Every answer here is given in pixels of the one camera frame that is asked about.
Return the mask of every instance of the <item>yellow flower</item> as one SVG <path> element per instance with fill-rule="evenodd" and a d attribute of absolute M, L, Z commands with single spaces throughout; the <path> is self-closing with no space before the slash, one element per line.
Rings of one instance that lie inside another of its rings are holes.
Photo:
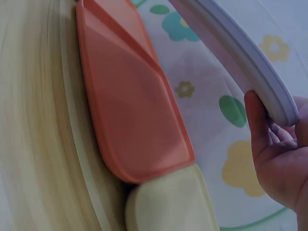
<path fill-rule="evenodd" d="M 271 62 L 288 61 L 290 46 L 281 37 L 277 35 L 265 35 L 263 42 L 259 46 Z"/>
<path fill-rule="evenodd" d="M 175 92 L 180 98 L 191 97 L 194 93 L 194 86 L 190 81 L 181 81 L 179 86 L 175 88 Z"/>
<path fill-rule="evenodd" d="M 265 194 L 257 180 L 248 141 L 237 141 L 230 146 L 222 178 L 226 184 L 244 189 L 248 196 L 262 197 Z"/>

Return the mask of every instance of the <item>teal flower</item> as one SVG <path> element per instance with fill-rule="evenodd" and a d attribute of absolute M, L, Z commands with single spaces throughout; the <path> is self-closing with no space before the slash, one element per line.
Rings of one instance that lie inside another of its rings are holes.
<path fill-rule="evenodd" d="M 189 28 L 178 12 L 168 14 L 162 22 L 163 29 L 172 41 L 199 41 L 199 37 Z"/>

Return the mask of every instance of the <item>green flower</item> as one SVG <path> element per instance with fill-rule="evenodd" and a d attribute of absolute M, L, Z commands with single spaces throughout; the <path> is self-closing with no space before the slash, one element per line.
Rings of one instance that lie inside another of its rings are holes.
<path fill-rule="evenodd" d="M 191 97 L 194 93 L 194 86 L 190 81 L 181 81 L 179 86 L 175 88 L 175 92 L 180 98 Z"/>
<path fill-rule="evenodd" d="M 199 37 L 189 28 L 178 12 L 168 14 L 162 22 L 163 29 L 172 41 L 199 41 Z"/>

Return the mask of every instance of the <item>finger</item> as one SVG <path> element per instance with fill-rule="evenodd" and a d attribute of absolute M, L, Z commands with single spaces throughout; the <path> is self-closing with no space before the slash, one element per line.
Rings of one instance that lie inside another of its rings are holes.
<path fill-rule="evenodd" d="M 267 122 L 267 112 L 254 91 L 248 91 L 245 94 L 244 100 L 251 132 L 252 153 L 255 159 L 264 149 L 272 145 Z"/>
<path fill-rule="evenodd" d="M 292 127 L 283 127 L 283 129 L 286 130 L 292 136 L 293 140 L 296 140 L 294 125 Z"/>
<path fill-rule="evenodd" d="M 299 147 L 308 147 L 308 103 L 298 110 L 299 121 L 295 125 L 295 134 Z"/>
<path fill-rule="evenodd" d="M 280 142 L 280 139 L 271 130 L 269 130 L 269 136 L 270 136 L 271 141 L 272 141 L 273 144 Z"/>
<path fill-rule="evenodd" d="M 278 137 L 278 139 L 280 141 L 291 141 L 291 140 L 293 140 L 293 137 L 290 135 L 289 132 L 282 129 L 280 126 L 278 126 L 273 121 L 269 122 L 269 128 Z"/>
<path fill-rule="evenodd" d="M 294 98 L 294 102 L 298 110 L 300 110 L 305 104 L 308 103 L 308 98 L 299 97 L 299 96 L 295 96 L 293 98 Z"/>

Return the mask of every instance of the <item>orange lid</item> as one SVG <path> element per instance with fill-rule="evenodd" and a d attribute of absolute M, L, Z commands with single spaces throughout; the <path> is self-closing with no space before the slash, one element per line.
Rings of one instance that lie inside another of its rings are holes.
<path fill-rule="evenodd" d="M 195 161 L 167 78 L 129 0 L 80 0 L 77 25 L 92 120 L 102 157 L 141 183 Z"/>

